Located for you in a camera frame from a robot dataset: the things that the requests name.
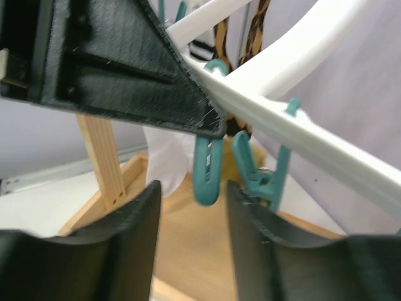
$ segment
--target black plastic part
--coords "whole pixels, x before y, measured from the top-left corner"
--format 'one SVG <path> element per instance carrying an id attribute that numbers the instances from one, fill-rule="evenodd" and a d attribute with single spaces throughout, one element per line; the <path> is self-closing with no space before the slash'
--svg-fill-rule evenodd
<path id="1" fill-rule="evenodd" d="M 24 25 L 9 18 L 0 24 L 0 48 L 24 52 L 30 62 L 23 100 L 207 137 L 224 135 L 223 110 L 199 86 L 147 0 L 3 1 L 3 15 L 10 18 L 31 10 Z M 11 3 L 19 3 L 19 9 Z M 17 43 L 9 39 L 14 27 Z"/>
<path id="2" fill-rule="evenodd" d="M 239 301 L 401 300 L 401 237 L 314 235 L 232 181 L 227 213 Z"/>
<path id="3" fill-rule="evenodd" d="M 17 87 L 27 88 L 29 86 L 29 62 L 8 50 L 2 50 L 0 54 L 4 61 L 7 61 L 3 65 L 5 74 L 1 81 Z"/>
<path id="4" fill-rule="evenodd" d="M 0 231 L 4 301 L 148 301 L 161 185 L 67 237 Z"/>

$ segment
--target hanging clothing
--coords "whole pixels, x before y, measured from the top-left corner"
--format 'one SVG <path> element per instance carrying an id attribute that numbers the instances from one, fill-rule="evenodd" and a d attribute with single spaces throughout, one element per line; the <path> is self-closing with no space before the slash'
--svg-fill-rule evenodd
<path id="1" fill-rule="evenodd" d="M 248 60 L 253 58 L 261 51 L 263 41 L 264 18 L 266 16 L 266 12 L 268 11 L 269 4 L 270 0 L 259 0 L 258 7 L 252 18 L 251 27 L 248 32 L 245 53 L 238 61 L 238 66 L 246 63 Z M 229 72 L 232 72 L 232 64 L 226 52 L 228 21 L 229 18 L 226 18 L 214 27 L 214 32 L 216 36 L 216 53 L 214 58 L 218 58 L 224 61 L 228 67 Z M 240 118 L 234 116 L 229 112 L 227 113 L 226 120 L 226 134 L 229 137 L 235 136 L 236 133 L 242 130 L 246 130 L 249 137 L 252 136 L 252 125 L 247 124 L 245 121 L 241 120 Z"/>
<path id="2" fill-rule="evenodd" d="M 187 14 L 204 5 L 206 0 L 186 0 Z M 189 43 L 189 55 L 199 61 L 210 61 L 216 52 L 213 28 Z"/>

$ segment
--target teal clothespin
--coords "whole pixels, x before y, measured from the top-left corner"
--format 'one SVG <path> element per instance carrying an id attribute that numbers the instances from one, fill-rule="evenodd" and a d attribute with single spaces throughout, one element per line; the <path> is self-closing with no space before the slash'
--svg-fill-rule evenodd
<path id="1" fill-rule="evenodd" d="M 158 17 L 161 23 L 166 22 L 165 19 L 165 8 L 164 8 L 164 0 L 158 1 Z M 185 14 L 187 13 L 187 3 L 185 1 L 181 1 L 180 6 L 178 7 L 177 14 L 175 15 L 175 22 L 180 21 Z"/>
<path id="2" fill-rule="evenodd" d="M 180 6 L 178 7 L 177 15 L 175 16 L 175 22 L 180 21 L 185 14 L 187 13 L 187 3 L 185 1 L 180 2 Z"/>
<path id="3" fill-rule="evenodd" d="M 299 99 L 293 98 L 290 100 L 285 112 L 295 116 L 298 107 Z M 248 140 L 249 138 L 245 131 L 237 133 L 232 140 L 232 152 L 241 179 L 250 197 L 269 201 L 269 209 L 277 212 L 283 196 L 291 150 L 282 145 L 278 154 L 276 170 L 274 172 L 262 171 L 255 165 Z"/>
<path id="4" fill-rule="evenodd" d="M 207 62 L 204 68 L 218 68 L 224 75 L 228 74 L 226 64 L 219 59 Z M 213 205 L 219 197 L 222 155 L 222 139 L 196 136 L 192 183 L 195 200 L 201 205 Z"/>

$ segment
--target clothes hanger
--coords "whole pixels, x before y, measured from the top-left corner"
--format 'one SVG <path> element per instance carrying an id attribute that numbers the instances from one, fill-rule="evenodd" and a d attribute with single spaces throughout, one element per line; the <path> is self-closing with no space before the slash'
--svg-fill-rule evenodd
<path id="1" fill-rule="evenodd" d="M 251 1 L 211 0 L 169 27 L 169 35 L 181 48 Z"/>
<path id="2" fill-rule="evenodd" d="M 226 76 L 227 65 L 219 59 L 208 61 L 205 70 L 219 69 Z M 223 139 L 196 136 L 192 183 L 195 200 L 204 206 L 213 205 L 220 195 Z"/>
<path id="3" fill-rule="evenodd" d="M 225 78 L 216 78 L 188 56 L 184 58 L 221 107 L 401 218 L 398 169 L 322 129 L 305 116 L 301 118 L 297 114 L 292 118 L 275 110 L 271 100 L 282 96 L 316 68 L 373 3 L 373 0 L 319 0 L 279 40 Z M 175 24 L 173 33 L 179 31 L 183 20 Z M 203 28 L 213 26 L 214 21 L 207 22 Z M 189 34 L 178 40 L 186 38 L 190 38 Z M 259 73 L 266 76 L 257 77 L 255 74 Z"/>
<path id="4" fill-rule="evenodd" d="M 290 116 L 295 116 L 298 108 L 299 100 L 293 98 L 285 112 Z M 232 153 L 245 185 L 246 194 L 252 198 L 269 201 L 269 209 L 277 212 L 283 196 L 291 150 L 285 145 L 280 147 L 274 172 L 260 170 L 255 165 L 248 140 L 247 132 L 244 130 L 237 133 L 232 140 Z"/>

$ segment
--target white drying rack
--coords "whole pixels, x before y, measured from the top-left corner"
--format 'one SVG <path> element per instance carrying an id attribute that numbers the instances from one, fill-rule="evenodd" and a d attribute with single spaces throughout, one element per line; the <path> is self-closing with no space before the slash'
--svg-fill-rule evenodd
<path id="1" fill-rule="evenodd" d="M 167 31 L 178 48 L 250 0 L 212 0 Z M 314 124 L 275 109 L 340 43 L 375 0 L 319 0 L 284 36 L 225 78 L 185 57 L 220 106 L 401 219 L 401 172 Z"/>

